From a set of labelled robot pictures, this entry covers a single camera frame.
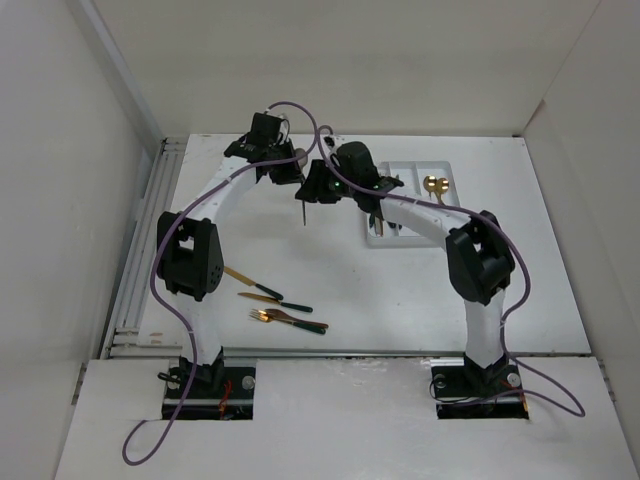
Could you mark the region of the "silver spoon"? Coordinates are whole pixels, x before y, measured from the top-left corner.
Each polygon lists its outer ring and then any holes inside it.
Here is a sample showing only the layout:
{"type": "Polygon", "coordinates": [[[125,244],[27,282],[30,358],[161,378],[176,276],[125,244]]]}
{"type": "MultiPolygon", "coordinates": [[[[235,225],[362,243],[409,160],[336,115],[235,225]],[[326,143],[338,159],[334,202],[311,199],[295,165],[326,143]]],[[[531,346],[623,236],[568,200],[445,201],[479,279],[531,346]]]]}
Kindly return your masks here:
{"type": "Polygon", "coordinates": [[[308,153],[303,148],[295,149],[295,158],[300,169],[303,169],[308,163],[308,153]]]}

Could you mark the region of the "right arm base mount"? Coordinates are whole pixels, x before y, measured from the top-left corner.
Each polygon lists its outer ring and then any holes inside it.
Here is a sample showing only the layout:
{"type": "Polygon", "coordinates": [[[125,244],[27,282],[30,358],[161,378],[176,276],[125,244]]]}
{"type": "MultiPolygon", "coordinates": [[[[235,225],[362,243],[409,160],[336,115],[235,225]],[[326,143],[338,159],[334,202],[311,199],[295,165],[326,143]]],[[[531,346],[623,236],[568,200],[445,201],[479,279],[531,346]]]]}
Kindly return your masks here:
{"type": "Polygon", "coordinates": [[[508,365],[488,385],[474,385],[462,365],[431,368],[429,393],[439,420],[528,420],[529,411],[519,370],[508,365]]]}

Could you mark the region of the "gold spoon green handle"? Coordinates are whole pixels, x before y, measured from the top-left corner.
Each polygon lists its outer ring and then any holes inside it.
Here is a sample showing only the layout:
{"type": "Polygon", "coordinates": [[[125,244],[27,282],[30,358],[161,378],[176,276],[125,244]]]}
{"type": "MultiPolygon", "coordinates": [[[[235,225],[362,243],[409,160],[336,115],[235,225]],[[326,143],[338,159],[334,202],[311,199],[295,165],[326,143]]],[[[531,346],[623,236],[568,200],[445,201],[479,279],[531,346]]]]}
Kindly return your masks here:
{"type": "Polygon", "coordinates": [[[449,180],[446,178],[437,178],[434,186],[434,193],[437,202],[444,205],[443,196],[449,191],[449,180]]]}
{"type": "Polygon", "coordinates": [[[437,189],[437,178],[434,175],[427,175],[423,179],[423,187],[429,196],[432,196],[437,189]]]}

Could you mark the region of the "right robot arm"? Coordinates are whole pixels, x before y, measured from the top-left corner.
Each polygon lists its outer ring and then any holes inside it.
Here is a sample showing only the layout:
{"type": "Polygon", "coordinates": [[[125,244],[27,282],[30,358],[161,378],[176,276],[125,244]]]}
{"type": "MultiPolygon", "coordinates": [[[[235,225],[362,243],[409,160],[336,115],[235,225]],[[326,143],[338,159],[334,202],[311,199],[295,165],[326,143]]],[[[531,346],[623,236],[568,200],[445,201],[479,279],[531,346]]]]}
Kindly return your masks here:
{"type": "Polygon", "coordinates": [[[500,330],[515,267],[495,216],[412,195],[402,181],[379,173],[360,141],[327,135],[319,148],[323,158],[311,162],[296,198],[320,204],[351,198],[370,219],[407,228],[446,253],[448,278],[466,313],[463,381],[470,391],[487,393],[499,382],[498,368],[506,364],[500,330]]]}

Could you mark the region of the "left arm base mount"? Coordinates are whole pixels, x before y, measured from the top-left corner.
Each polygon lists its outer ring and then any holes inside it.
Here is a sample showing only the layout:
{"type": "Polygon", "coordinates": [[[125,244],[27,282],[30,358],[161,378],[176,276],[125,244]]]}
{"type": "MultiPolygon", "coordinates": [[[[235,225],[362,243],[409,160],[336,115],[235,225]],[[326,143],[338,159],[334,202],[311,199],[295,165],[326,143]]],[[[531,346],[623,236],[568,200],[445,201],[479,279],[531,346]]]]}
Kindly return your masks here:
{"type": "MultiPolygon", "coordinates": [[[[161,418],[169,420],[179,406],[191,371],[191,363],[180,358],[157,377],[165,383],[161,418]]],[[[218,359],[213,365],[198,366],[196,377],[178,420],[245,421],[254,414],[256,388],[254,365],[231,366],[218,359]]]]}

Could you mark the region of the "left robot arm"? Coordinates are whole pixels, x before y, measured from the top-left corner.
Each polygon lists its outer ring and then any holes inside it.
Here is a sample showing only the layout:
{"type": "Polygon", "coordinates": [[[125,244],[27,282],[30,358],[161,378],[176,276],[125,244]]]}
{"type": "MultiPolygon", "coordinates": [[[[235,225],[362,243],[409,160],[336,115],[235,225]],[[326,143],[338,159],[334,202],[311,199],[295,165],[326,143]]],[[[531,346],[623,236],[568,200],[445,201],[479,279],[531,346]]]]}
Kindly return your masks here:
{"type": "Polygon", "coordinates": [[[285,116],[269,110],[256,113],[249,131],[223,151],[220,166],[195,199],[178,212],[162,213],[157,222],[150,293],[183,327],[178,380],[182,389],[191,386],[201,396],[217,394],[224,382],[218,367],[220,342],[198,340],[215,333],[199,305],[218,288],[224,274],[218,224],[264,177],[276,185],[303,182],[302,164],[317,141],[296,148],[287,123],[285,116]]]}

